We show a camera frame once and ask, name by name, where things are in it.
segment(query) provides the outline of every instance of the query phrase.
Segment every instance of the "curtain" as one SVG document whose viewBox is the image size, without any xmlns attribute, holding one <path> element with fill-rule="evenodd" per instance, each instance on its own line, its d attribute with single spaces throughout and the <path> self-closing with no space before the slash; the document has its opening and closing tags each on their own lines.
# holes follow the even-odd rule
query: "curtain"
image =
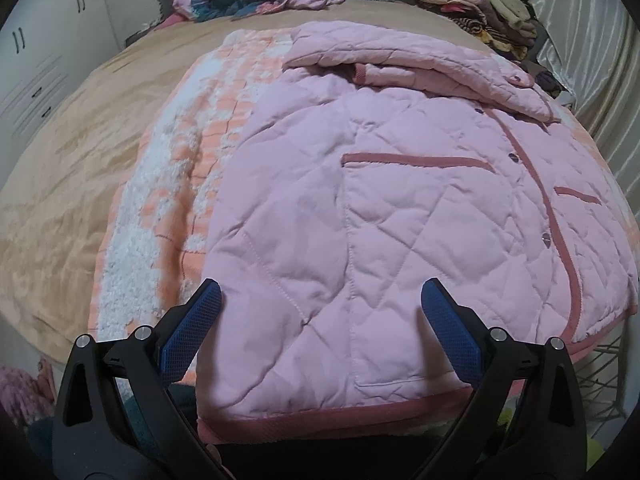
<svg viewBox="0 0 640 480">
<path fill-rule="evenodd" d="M 532 0 L 549 41 L 538 55 L 575 99 L 640 221 L 640 32 L 620 0 Z"/>
</svg>

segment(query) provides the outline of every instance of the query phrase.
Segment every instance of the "blue textured pad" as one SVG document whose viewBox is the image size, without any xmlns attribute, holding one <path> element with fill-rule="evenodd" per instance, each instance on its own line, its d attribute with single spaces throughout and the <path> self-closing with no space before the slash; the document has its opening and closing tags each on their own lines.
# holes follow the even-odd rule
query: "blue textured pad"
<svg viewBox="0 0 640 480">
<path fill-rule="evenodd" d="M 160 380 L 164 386 L 180 381 L 222 308 L 222 293 L 211 282 L 195 301 L 160 352 Z"/>
<path fill-rule="evenodd" d="M 458 378 L 475 390 L 482 380 L 482 352 L 438 286 L 429 280 L 422 286 L 422 311 L 433 328 Z"/>
</svg>

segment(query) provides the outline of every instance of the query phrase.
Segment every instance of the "mattress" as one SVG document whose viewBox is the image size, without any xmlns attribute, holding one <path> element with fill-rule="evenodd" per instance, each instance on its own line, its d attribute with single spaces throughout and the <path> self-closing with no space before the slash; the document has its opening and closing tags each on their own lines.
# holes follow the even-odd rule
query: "mattress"
<svg viewBox="0 0 640 480">
<path fill-rule="evenodd" d="M 63 102 L 0 190 L 0 313 L 28 342 L 65 362 L 74 339 L 88 331 L 96 260 L 114 194 L 130 175 L 144 130 L 189 67 L 234 30 L 311 20 L 369 23 L 488 52 L 445 18 L 361 0 L 317 12 L 180 23 L 144 37 Z"/>
</svg>

